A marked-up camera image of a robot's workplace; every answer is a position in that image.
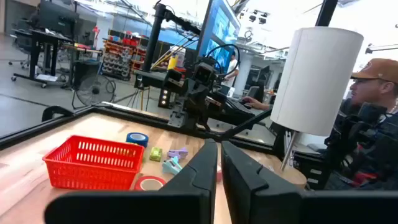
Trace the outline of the black table frame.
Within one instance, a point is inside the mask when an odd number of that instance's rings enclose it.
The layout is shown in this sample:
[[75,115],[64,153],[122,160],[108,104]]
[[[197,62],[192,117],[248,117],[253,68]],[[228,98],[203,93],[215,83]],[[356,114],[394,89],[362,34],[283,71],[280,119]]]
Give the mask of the black table frame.
[[196,138],[211,138],[217,142],[229,141],[235,146],[249,149],[256,152],[263,152],[272,155],[279,155],[284,151],[284,131],[281,131],[272,145],[268,143],[261,143],[250,139],[237,137],[237,134],[241,132],[246,126],[252,122],[257,122],[269,114],[268,111],[264,111],[254,118],[244,122],[243,124],[231,128],[225,132],[217,133],[215,131],[207,131],[203,128],[187,129],[187,128],[176,128],[168,125],[169,120],[167,118],[161,118],[157,114],[141,112],[132,108],[124,109],[120,105],[100,103],[98,105],[86,106],[75,112],[72,112],[61,106],[50,106],[43,112],[45,121],[38,125],[16,131],[11,134],[0,136],[0,151],[16,145],[22,141],[26,141],[32,137],[38,136],[44,132],[55,129],[61,125],[70,123],[78,118],[86,116],[90,113],[99,113],[112,118],[119,118],[126,121],[132,121],[135,123],[152,126],[154,128],[160,128],[167,131],[173,131],[180,134],[186,134],[187,136],[193,136]]

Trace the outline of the purple staple remover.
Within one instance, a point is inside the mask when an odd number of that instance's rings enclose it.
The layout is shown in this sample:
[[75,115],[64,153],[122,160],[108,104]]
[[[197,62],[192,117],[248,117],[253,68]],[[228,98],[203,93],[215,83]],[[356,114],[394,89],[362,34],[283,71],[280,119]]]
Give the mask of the purple staple remover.
[[188,156],[188,151],[186,147],[179,150],[169,150],[167,156],[169,158],[177,157],[178,159],[184,159]]

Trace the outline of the white cylindrical lamp shade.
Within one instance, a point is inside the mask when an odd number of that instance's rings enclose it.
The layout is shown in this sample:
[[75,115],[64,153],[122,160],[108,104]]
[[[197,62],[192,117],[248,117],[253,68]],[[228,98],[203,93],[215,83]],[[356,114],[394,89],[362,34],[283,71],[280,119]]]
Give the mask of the white cylindrical lamp shade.
[[298,133],[329,136],[364,37],[350,30],[309,27],[295,31],[271,120],[292,130],[276,174],[304,188],[306,177],[287,162]]

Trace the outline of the parts bin shelf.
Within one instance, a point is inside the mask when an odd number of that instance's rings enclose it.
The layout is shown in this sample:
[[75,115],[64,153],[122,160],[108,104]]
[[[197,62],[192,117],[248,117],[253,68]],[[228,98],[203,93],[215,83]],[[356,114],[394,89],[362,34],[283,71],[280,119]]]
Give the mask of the parts bin shelf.
[[129,81],[144,63],[147,42],[148,38],[143,34],[109,29],[108,36],[103,38],[102,74]]

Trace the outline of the black floor fan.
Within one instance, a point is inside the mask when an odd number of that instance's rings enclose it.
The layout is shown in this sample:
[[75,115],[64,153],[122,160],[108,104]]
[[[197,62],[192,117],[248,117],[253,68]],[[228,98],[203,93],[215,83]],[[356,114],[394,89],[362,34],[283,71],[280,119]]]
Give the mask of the black floor fan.
[[116,83],[104,75],[84,75],[73,81],[72,108],[78,109],[103,101],[112,103]]

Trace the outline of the black device with lights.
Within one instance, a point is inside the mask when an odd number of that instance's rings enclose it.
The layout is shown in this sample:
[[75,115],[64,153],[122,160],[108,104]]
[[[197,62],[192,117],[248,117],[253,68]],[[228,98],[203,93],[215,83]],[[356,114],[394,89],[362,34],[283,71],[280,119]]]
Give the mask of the black device with lights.
[[159,95],[158,107],[169,108],[170,96],[171,96],[171,92],[169,92],[168,90],[161,89],[160,95]]

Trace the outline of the person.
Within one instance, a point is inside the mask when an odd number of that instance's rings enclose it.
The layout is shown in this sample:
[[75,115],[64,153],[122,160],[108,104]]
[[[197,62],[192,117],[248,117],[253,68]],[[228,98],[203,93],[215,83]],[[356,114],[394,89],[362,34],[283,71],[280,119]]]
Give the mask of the person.
[[229,63],[227,75],[224,77],[223,80],[223,84],[232,87],[235,78],[238,76],[238,73],[239,73],[238,60],[236,58],[236,52],[233,52],[231,56],[231,61]]
[[398,61],[374,58],[351,78],[325,141],[325,189],[398,190]]

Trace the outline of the black monitor stand pole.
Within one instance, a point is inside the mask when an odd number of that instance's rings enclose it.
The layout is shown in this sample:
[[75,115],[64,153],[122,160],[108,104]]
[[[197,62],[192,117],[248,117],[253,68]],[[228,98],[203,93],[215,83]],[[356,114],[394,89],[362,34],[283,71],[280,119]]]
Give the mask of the black monitor stand pole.
[[183,30],[191,32],[195,35],[200,35],[201,30],[194,26],[191,22],[184,20],[181,17],[175,15],[175,13],[171,10],[167,9],[167,6],[160,3],[161,0],[158,0],[154,6],[155,9],[155,19],[152,25],[152,31],[149,36],[149,41],[146,49],[146,57],[144,63],[142,65],[142,70],[144,72],[149,72],[152,68],[152,60],[155,52],[155,47],[157,41],[159,39],[159,34],[161,30],[161,25],[163,20],[172,21],[177,26],[181,26]]

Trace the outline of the black desk monitor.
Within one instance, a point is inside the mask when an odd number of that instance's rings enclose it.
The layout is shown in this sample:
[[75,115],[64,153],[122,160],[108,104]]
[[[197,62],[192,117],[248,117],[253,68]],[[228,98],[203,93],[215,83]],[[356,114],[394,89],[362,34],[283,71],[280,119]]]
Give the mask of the black desk monitor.
[[79,14],[50,1],[40,2],[39,26],[74,38]]

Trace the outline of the blue tape roll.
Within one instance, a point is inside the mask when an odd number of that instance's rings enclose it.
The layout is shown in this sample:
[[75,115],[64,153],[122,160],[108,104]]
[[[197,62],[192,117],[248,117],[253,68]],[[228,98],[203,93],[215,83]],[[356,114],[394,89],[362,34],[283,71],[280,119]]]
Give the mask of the blue tape roll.
[[126,142],[147,147],[149,137],[143,133],[128,133],[126,136]]

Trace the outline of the person's hand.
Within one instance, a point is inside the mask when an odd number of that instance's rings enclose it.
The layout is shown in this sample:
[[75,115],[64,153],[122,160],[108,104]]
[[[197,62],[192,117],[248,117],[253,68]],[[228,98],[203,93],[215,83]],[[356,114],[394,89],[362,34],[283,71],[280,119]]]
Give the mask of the person's hand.
[[257,110],[269,110],[272,108],[271,105],[261,103],[260,101],[256,100],[255,98],[252,98],[250,96],[245,96],[241,100],[242,100],[242,102],[247,103],[252,108],[257,109]]

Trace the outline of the black rolling desk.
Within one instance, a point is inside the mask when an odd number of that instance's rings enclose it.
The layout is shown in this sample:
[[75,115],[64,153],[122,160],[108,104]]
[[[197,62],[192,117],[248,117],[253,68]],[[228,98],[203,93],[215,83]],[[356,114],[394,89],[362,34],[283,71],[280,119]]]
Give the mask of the black rolling desk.
[[71,43],[72,40],[60,34],[50,34],[41,30],[28,31],[31,38],[29,74],[14,73],[11,80],[23,78],[41,84],[45,88],[50,82],[59,82],[56,76],[58,48],[62,42]]

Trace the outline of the red tape roll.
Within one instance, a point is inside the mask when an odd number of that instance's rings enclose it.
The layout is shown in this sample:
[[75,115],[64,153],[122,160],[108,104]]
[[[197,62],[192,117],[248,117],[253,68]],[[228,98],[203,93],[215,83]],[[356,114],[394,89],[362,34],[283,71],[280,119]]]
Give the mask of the red tape roll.
[[159,190],[166,184],[166,181],[160,177],[142,176],[135,183],[134,190],[149,191]]

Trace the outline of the black drawer unit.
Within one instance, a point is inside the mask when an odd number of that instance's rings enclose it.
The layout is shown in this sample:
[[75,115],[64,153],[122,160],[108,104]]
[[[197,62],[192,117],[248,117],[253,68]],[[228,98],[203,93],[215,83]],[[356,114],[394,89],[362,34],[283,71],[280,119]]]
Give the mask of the black drawer unit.
[[330,169],[322,155],[295,151],[294,167],[307,178],[307,184],[311,189],[324,189]]

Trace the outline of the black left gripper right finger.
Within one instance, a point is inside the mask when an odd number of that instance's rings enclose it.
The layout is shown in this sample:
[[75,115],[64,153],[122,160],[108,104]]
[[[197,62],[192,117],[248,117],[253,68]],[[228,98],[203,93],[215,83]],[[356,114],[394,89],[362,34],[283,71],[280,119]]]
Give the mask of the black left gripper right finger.
[[229,141],[221,143],[221,169],[232,224],[299,224],[299,188]]

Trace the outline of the large blue screen monitor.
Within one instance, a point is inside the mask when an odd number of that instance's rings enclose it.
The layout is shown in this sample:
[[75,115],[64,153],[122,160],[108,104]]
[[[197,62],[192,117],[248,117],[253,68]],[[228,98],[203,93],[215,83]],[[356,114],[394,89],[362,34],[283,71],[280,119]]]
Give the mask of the large blue screen monitor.
[[197,59],[209,55],[217,61],[216,69],[226,73],[236,51],[231,44],[236,43],[240,27],[227,0],[210,0],[197,44]]

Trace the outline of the black office chair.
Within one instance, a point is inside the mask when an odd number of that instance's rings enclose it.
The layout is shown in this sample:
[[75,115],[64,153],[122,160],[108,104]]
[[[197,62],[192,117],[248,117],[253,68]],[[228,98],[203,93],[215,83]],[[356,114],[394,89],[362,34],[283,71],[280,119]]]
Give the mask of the black office chair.
[[24,59],[10,59],[8,64],[13,65],[14,63],[19,62],[22,69],[28,68],[30,65],[30,48],[32,40],[27,36],[30,29],[29,23],[30,20],[28,19],[19,19],[17,24],[12,25],[14,33],[10,35],[14,39],[12,46],[27,56]]

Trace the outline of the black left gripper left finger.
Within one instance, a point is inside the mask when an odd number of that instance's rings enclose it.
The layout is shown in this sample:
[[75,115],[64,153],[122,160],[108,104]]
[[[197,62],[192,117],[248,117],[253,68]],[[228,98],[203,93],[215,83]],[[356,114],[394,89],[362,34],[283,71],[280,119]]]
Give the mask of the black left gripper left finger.
[[162,201],[161,224],[213,224],[215,212],[218,147],[206,139],[184,168],[159,191]]

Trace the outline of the green stapler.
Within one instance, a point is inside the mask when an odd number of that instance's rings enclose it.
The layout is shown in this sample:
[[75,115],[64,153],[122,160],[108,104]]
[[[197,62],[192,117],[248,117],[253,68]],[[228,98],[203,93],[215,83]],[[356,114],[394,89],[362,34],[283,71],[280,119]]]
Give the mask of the green stapler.
[[162,158],[162,149],[156,146],[152,147],[152,149],[150,150],[149,159],[151,161],[160,162],[161,158]]

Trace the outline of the black keyboard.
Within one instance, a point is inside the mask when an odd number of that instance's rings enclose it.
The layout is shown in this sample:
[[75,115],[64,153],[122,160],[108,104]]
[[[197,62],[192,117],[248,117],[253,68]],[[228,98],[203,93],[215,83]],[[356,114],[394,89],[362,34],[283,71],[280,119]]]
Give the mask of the black keyboard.
[[247,109],[244,105],[236,100],[232,100],[230,98],[226,99],[225,102],[225,111],[226,113],[234,116],[244,116],[251,118],[255,116],[249,109]]

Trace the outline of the red plastic basket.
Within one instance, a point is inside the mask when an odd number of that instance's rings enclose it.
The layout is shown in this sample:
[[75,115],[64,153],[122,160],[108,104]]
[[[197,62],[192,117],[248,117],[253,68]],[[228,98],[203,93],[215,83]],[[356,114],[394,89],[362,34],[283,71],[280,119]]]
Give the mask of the red plastic basket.
[[144,147],[72,135],[48,152],[53,187],[78,190],[129,190],[141,170]]

